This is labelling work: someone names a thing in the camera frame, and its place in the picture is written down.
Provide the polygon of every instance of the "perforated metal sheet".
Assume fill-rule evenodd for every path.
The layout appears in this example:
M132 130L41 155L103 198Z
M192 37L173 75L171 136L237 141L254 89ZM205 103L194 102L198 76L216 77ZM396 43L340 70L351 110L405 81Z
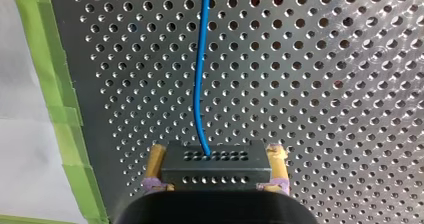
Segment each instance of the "perforated metal sheet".
M152 143L196 144L200 0L52 0L109 214ZM321 223L424 223L423 0L211 0L209 141L283 143Z

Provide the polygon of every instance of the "metal panel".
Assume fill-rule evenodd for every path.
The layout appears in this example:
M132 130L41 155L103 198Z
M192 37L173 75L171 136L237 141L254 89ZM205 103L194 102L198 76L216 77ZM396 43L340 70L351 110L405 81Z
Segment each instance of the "metal panel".
M195 145L200 0L52 0L90 160L114 217L152 143ZM423 0L211 0L211 144L289 150L322 223L423 223Z

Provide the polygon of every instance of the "green tape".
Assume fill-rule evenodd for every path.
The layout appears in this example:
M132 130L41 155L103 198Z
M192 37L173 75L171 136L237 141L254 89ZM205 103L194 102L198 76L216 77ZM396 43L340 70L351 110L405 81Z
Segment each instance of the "green tape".
M82 118L52 4L50 0L16 0L16 3L56 133L63 168L79 209L89 223L109 223L85 148Z
M71 222L58 222L44 219L4 216L0 215L0 223L2 224L70 224Z

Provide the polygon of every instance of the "blue cable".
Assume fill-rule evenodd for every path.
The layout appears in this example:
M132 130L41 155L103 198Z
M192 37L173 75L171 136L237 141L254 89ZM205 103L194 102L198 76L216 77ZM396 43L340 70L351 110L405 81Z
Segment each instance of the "blue cable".
M202 11L200 17L199 40L197 43L197 58L196 58L196 75L194 81L193 93L193 109L194 123L196 126L197 136L202 145L203 152L206 156L210 156L211 150L208 145L205 133L202 127L202 117L200 112L200 95L202 93L202 78L203 78L203 55L206 49L207 25L209 15L209 0L202 0Z

